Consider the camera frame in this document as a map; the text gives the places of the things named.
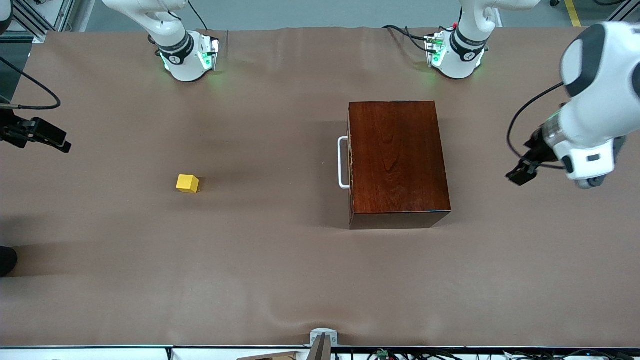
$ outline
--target black cable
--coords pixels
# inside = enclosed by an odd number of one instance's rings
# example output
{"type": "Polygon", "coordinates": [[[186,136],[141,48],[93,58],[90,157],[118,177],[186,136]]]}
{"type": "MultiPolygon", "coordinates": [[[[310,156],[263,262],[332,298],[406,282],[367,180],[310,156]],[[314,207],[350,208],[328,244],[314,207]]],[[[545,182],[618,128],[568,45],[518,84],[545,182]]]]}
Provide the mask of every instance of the black cable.
{"type": "Polygon", "coordinates": [[[0,61],[3,62],[6,66],[8,66],[11,69],[13,69],[15,72],[18,72],[20,75],[22,75],[25,78],[31,80],[31,82],[33,82],[34,84],[38,85],[42,90],[46,91],[49,95],[51,95],[56,100],[56,104],[55,105],[48,105],[48,106],[16,105],[16,107],[18,109],[24,109],[24,110],[52,110],[52,109],[56,109],[56,108],[60,107],[60,104],[61,104],[60,103],[60,98],[56,94],[54,94],[53,91],[49,90],[49,88],[47,88],[46,86],[41,84],[41,82],[39,82],[38,80],[36,80],[36,79],[32,78],[31,76],[29,76],[29,74],[27,74],[26,72],[18,69],[16,66],[14,66],[12,63],[8,62],[2,56],[0,56],[0,61]]]}
{"type": "Polygon", "coordinates": [[[593,0],[593,2],[596,3],[596,5],[600,5],[600,6],[611,6],[611,5],[618,5],[618,4],[624,3],[625,0],[617,0],[617,1],[614,1],[613,3],[603,3],[598,0],[593,0]]]}
{"type": "Polygon", "coordinates": [[[402,30],[401,28],[398,28],[398,27],[397,27],[397,26],[395,26],[395,25],[387,25],[387,26],[383,26],[382,28],[383,28],[383,29],[393,29],[393,30],[396,30],[396,31],[397,31],[397,32],[399,32],[400,34],[402,34],[402,35],[404,35],[404,36],[406,36],[406,37],[414,38],[414,39],[416,39],[416,40],[424,40],[424,37],[419,37],[419,36],[416,36],[416,35],[411,35],[411,34],[409,34],[409,32],[408,32],[408,31],[407,31],[407,32],[404,32],[404,30],[402,30]]]}
{"type": "Polygon", "coordinates": [[[565,356],[553,356],[553,355],[550,356],[548,354],[545,354],[543,356],[536,356],[536,355],[526,354],[526,353],[523,353],[523,352],[514,352],[513,354],[522,356],[522,357],[514,357],[514,360],[521,360],[521,359],[525,359],[525,360],[526,359],[564,360],[567,357],[576,356],[576,355],[579,355],[579,354],[581,354],[583,352],[589,354],[589,356],[606,357],[609,360],[620,360],[620,358],[617,357],[617,356],[613,356],[613,355],[610,355],[610,354],[606,354],[605,352],[601,352],[601,351],[597,351],[597,350],[590,350],[590,349],[581,349],[581,350],[578,350],[578,351],[574,351],[571,354],[568,354],[568,355],[565,355],[565,356]]]}
{"type": "MultiPolygon", "coordinates": [[[[404,27],[404,30],[406,31],[407,34],[409,34],[409,28],[407,28],[406,26],[404,27]]],[[[435,50],[430,50],[430,49],[425,49],[422,46],[420,46],[417,42],[415,42],[415,40],[413,39],[413,37],[411,36],[411,34],[409,34],[409,40],[411,40],[411,42],[413,42],[413,44],[420,50],[424,51],[425,53],[429,53],[429,54],[435,54],[436,51],[435,50]]]]}
{"type": "MultiPolygon", "coordinates": [[[[147,40],[151,43],[157,46],[156,41],[154,40],[154,38],[151,37],[151,34],[147,35],[147,40]]],[[[154,52],[154,55],[156,56],[160,56],[160,48],[156,49],[156,51],[154,52]]]]}
{"type": "Polygon", "coordinates": [[[196,11],[196,8],[193,7],[193,5],[191,4],[191,1],[187,1],[187,3],[189,3],[189,6],[191,7],[191,9],[193,10],[193,12],[196,14],[196,16],[198,17],[198,19],[200,19],[200,22],[202,23],[202,26],[204,26],[205,30],[209,30],[209,28],[207,27],[207,24],[204,23],[204,20],[202,20],[202,17],[200,16],[200,14],[196,11]]]}
{"type": "Polygon", "coordinates": [[[169,15],[171,15],[174,19],[178,19],[178,20],[182,21],[182,19],[181,19],[180,17],[178,17],[178,15],[175,15],[175,14],[174,14],[174,13],[172,13],[172,12],[166,12],[166,13],[167,13],[167,14],[169,14],[169,15]]]}
{"type": "Polygon", "coordinates": [[[433,354],[427,354],[429,357],[435,357],[438,360],[446,360],[444,357],[438,356],[438,355],[433,355],[433,354]]]}
{"type": "MultiPolygon", "coordinates": [[[[534,163],[533,161],[525,158],[523,155],[521,155],[516,149],[515,147],[513,147],[513,144],[511,143],[511,130],[513,130],[513,124],[516,123],[516,120],[518,120],[518,117],[520,116],[520,114],[529,107],[529,105],[533,104],[534,102],[538,101],[541,97],[543,97],[544,95],[549,94],[550,92],[554,91],[557,88],[562,87],[562,83],[558,83],[555,84],[554,86],[551,86],[550,88],[546,89],[545,91],[541,92],[540,94],[536,95],[536,97],[534,97],[533,99],[529,100],[526,104],[524,104],[519,110],[518,112],[516,112],[516,115],[513,115],[513,119],[511,119],[511,123],[509,124],[509,129],[507,130],[507,145],[509,146],[509,149],[511,149],[511,152],[513,152],[514,154],[516,154],[516,156],[518,156],[521,160],[527,161],[529,163],[534,163]]],[[[545,167],[545,168],[555,168],[558,170],[564,170],[564,167],[559,167],[557,165],[546,165],[546,164],[540,164],[540,167],[545,167]]]]}
{"type": "Polygon", "coordinates": [[[444,350],[440,350],[440,349],[437,349],[437,348],[429,349],[429,351],[430,352],[435,352],[436,354],[440,354],[441,356],[444,356],[444,357],[449,357],[449,358],[454,359],[454,360],[462,360],[459,357],[457,357],[455,355],[452,355],[450,352],[447,352],[447,351],[444,351],[444,350]]]}

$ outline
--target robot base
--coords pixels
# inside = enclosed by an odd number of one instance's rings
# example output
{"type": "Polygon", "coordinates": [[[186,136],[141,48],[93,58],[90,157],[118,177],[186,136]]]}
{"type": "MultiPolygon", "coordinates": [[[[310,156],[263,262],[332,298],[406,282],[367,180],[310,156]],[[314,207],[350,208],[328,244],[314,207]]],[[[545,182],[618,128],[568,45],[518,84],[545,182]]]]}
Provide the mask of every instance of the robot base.
{"type": "Polygon", "coordinates": [[[194,46],[182,64],[174,64],[171,62],[171,56],[166,59],[161,55],[164,68],[171,72],[175,79],[184,82],[196,81],[207,71],[215,70],[220,46],[218,39],[212,39],[196,31],[188,31],[188,33],[193,38],[194,46]]]}
{"type": "Polygon", "coordinates": [[[471,61],[462,61],[447,44],[450,42],[452,31],[441,31],[433,36],[424,37],[427,50],[436,53],[427,53],[427,62],[430,67],[438,69],[444,76],[452,79],[464,79],[471,75],[480,66],[484,50],[471,61]]]}

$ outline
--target yellow floor stripe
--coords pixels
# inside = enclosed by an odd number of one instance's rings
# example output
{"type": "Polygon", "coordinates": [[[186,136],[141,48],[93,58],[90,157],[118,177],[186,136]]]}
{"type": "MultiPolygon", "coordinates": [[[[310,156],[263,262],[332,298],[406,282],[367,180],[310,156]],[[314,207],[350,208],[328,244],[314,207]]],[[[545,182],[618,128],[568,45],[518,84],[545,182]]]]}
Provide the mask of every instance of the yellow floor stripe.
{"type": "Polygon", "coordinates": [[[573,0],[564,0],[564,4],[566,5],[566,10],[569,12],[569,18],[571,18],[571,24],[573,26],[579,28],[582,26],[580,23],[580,18],[578,18],[578,13],[575,11],[575,5],[573,5],[573,0]]]}

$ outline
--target table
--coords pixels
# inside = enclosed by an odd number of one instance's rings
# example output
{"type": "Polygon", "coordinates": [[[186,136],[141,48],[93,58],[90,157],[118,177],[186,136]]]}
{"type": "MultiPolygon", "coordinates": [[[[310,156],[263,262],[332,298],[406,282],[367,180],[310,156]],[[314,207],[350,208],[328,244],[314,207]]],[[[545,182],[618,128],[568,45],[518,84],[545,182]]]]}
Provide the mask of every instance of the table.
{"type": "MultiPolygon", "coordinates": [[[[1,241],[20,256],[0,344],[291,344],[333,327],[350,345],[637,346],[638,136],[598,189],[504,178],[511,117],[559,81],[579,31],[498,29],[461,81],[383,29],[216,33],[220,71],[196,83],[143,33],[50,34],[26,71],[61,97],[38,115],[73,148],[0,148],[1,241]],[[348,103],[396,100],[436,101],[452,213],[347,230],[348,103]],[[175,190],[181,173],[202,192],[175,190]]],[[[15,98],[51,101],[25,79],[15,98]]],[[[565,100],[534,104],[515,142],[565,100]]]]}

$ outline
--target wooden box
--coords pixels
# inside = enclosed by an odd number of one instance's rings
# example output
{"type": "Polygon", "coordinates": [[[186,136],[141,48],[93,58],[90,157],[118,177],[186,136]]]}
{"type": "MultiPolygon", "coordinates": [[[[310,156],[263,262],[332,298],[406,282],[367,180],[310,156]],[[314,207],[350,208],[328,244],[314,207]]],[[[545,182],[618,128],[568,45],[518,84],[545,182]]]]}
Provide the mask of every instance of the wooden box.
{"type": "Polygon", "coordinates": [[[431,227],[451,212],[433,101],[349,104],[352,229],[431,227]]]}

